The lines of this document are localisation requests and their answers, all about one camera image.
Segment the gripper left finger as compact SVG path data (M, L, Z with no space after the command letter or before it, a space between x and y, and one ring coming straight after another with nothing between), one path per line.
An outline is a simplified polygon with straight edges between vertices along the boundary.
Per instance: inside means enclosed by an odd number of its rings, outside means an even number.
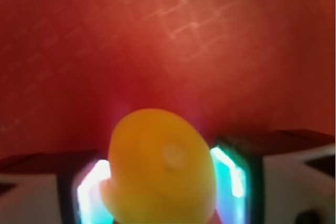
M1 160L1 223L113 223L99 184L110 177L98 150Z

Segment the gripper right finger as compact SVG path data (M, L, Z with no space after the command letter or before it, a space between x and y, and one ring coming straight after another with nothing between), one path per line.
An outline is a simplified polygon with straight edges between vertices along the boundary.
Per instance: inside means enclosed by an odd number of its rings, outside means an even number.
M221 223L335 223L335 138L311 130L218 136Z

